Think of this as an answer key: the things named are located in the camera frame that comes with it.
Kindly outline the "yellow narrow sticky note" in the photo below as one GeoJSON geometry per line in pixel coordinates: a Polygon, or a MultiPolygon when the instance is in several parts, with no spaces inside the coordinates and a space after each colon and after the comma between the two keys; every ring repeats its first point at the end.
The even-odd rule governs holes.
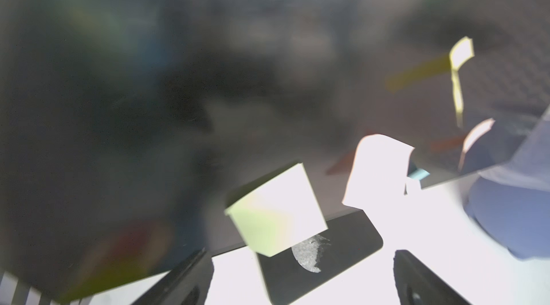
{"type": "Polygon", "coordinates": [[[474,56],[475,52],[473,40],[467,36],[464,36],[461,40],[455,43],[449,52],[455,119],[457,126],[460,128],[463,127],[464,102],[459,70],[474,56]]]}

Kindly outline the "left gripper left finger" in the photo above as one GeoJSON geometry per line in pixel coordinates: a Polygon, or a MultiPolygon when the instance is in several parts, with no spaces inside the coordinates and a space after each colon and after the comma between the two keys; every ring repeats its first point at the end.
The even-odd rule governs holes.
{"type": "Polygon", "coordinates": [[[193,252],[133,302],[133,305],[202,305],[206,303],[214,265],[206,249],[193,252]]]}

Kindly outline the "pink square sticky note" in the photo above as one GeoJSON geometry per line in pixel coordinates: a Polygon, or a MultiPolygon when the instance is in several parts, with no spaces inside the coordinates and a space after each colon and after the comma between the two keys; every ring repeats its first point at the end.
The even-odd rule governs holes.
{"type": "Polygon", "coordinates": [[[342,204],[367,213],[394,207],[405,196],[414,150],[382,134],[363,137],[355,151],[342,204]]]}

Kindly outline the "small blue sticky note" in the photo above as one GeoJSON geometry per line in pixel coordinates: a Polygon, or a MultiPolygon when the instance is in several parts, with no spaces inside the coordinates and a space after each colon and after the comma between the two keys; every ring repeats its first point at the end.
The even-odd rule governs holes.
{"type": "Polygon", "coordinates": [[[412,173],[408,175],[408,177],[412,180],[423,180],[424,178],[428,177],[430,173],[427,170],[424,169],[416,169],[412,173]]]}

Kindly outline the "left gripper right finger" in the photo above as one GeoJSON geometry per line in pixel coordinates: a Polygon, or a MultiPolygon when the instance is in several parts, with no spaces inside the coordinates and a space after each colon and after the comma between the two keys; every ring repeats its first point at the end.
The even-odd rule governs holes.
{"type": "Polygon", "coordinates": [[[401,305],[469,305],[408,250],[396,250],[393,273],[401,305]]]}

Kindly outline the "green square sticky note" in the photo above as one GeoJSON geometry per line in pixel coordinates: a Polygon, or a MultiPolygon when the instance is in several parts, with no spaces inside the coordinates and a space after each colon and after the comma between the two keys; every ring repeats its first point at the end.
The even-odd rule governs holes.
{"type": "Polygon", "coordinates": [[[257,254],[275,256],[328,229],[302,163],[281,167],[235,194],[224,214],[257,254]]]}

